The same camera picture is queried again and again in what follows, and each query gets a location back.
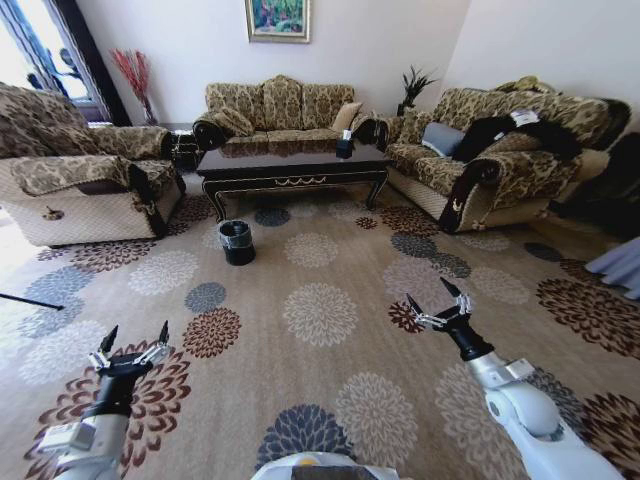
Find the picture frame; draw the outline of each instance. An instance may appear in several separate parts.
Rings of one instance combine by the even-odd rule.
[[[250,42],[309,43],[311,0],[245,0]]]

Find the floral patterned carpet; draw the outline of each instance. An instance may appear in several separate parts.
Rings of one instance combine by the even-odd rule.
[[[44,430],[77,420],[99,385],[86,354],[115,324],[144,350],[169,320],[170,356],[136,387],[127,479],[246,479],[281,456],[339,452],[415,479],[525,478],[444,335],[414,322],[474,300],[473,323],[628,478],[640,478],[640,308],[582,265],[585,232],[527,226],[450,236],[391,188],[243,195],[256,260],[227,265],[208,200],[191,195],[156,241],[43,249],[0,303],[0,478],[49,479]]]

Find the trash can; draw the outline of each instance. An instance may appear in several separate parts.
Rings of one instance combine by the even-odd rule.
[[[242,220],[228,220],[218,225],[220,243],[229,265],[246,265],[256,258],[251,229]]]

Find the floral upholstered sofa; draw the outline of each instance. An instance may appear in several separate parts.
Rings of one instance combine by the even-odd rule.
[[[0,83],[0,205],[34,245],[163,236],[184,182],[159,127],[88,128],[68,99]]]
[[[430,122],[466,131],[476,119],[523,108],[570,129],[582,153],[561,160],[532,137],[511,132],[465,164],[421,144]],[[404,117],[383,120],[386,154],[394,162],[389,182],[450,233],[527,222],[606,168],[603,150],[628,119],[629,107],[616,100],[450,89],[433,112],[409,109]]]
[[[341,134],[330,129],[340,108],[353,102],[350,85],[303,84],[277,75],[260,85],[211,83],[206,89],[208,111],[193,125],[202,150],[224,145],[233,156],[324,151],[335,148]],[[216,114],[223,108],[240,112],[251,125],[233,134]],[[358,114],[357,129],[367,116]]]

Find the sofa backrest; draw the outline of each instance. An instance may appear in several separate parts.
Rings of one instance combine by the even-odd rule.
[[[353,96],[351,85],[303,85],[302,127],[305,130],[331,127],[342,105],[353,102]]]
[[[229,107],[242,113],[256,130],[266,130],[264,120],[264,93],[262,85],[240,83],[210,83],[205,93],[207,107],[217,112]]]
[[[596,98],[471,88],[445,91],[433,112],[433,121],[466,131],[474,120],[508,115],[519,108],[534,110],[540,118],[570,129],[585,147],[596,143],[609,123],[607,103]]]
[[[52,155],[39,127],[86,127],[87,121],[62,95],[0,83],[0,158]]]
[[[302,130],[302,84],[277,75],[262,84],[267,130]]]

